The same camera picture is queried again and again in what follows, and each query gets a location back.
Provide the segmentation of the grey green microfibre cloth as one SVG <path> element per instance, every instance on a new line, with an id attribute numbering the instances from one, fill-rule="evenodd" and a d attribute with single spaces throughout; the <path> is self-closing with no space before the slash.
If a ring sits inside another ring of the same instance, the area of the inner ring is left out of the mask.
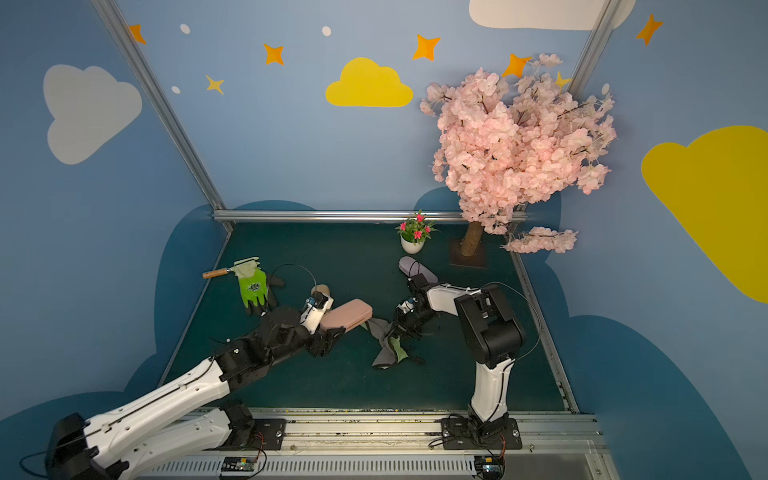
<path id="1" fill-rule="evenodd" d="M 386 370 L 404 361 L 411 361 L 417 365 L 423 365 L 425 361 L 419 357 L 409 355 L 401 345 L 400 338 L 395 334 L 392 322 L 379 318 L 371 318 L 362 324 L 378 342 L 381 351 L 372 362 L 372 367 L 377 370 Z"/>

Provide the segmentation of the pink eyeglass case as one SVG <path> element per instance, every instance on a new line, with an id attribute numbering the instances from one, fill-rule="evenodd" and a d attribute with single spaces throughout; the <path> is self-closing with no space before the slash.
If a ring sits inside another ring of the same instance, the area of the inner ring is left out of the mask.
<path id="1" fill-rule="evenodd" d="M 363 300 L 354 299 L 325 313 L 319 328 L 322 330 L 344 328 L 346 331 L 350 331 L 370 320 L 372 316 L 373 308 L 371 305 Z"/>

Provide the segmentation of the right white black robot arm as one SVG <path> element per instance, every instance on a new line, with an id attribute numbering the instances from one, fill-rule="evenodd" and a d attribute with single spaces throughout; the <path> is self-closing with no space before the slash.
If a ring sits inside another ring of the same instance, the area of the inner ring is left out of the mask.
<path id="1" fill-rule="evenodd" d="M 411 296 L 397 306 L 384 344 L 419 338 L 422 327 L 440 313 L 459 319 L 465 344 L 476 363 L 469 404 L 474 434 L 487 438 L 506 429 L 509 375 L 526 342 L 526 332 L 497 283 L 481 288 L 430 283 L 419 274 L 408 279 Z"/>

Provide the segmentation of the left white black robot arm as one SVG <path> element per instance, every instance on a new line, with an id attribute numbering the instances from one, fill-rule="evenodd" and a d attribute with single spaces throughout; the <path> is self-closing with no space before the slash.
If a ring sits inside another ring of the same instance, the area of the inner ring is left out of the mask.
<path id="1" fill-rule="evenodd" d="M 54 426 L 45 455 L 50 479 L 129 479 L 195 450 L 248 441 L 242 409 L 220 409 L 202 423 L 180 423 L 190 411 L 222 399 L 306 350 L 327 354 L 353 324 L 335 311 L 277 310 L 257 329 L 222 345 L 168 384 L 109 412 L 71 414 Z"/>

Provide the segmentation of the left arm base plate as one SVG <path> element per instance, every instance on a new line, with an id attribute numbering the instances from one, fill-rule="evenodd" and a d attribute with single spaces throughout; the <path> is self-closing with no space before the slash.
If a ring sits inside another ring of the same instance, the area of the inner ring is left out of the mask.
<path id="1" fill-rule="evenodd" d="M 223 448 L 228 450 L 279 451 L 285 438 L 287 420 L 256 418 L 236 426 Z"/>

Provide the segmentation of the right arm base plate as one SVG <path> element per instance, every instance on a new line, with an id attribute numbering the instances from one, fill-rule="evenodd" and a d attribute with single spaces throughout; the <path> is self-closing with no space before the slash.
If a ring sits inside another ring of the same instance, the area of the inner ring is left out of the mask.
<path id="1" fill-rule="evenodd" d="M 482 423 L 473 417 L 450 414 L 440 420 L 439 444 L 445 450 L 521 450 L 522 434 L 509 415 Z"/>

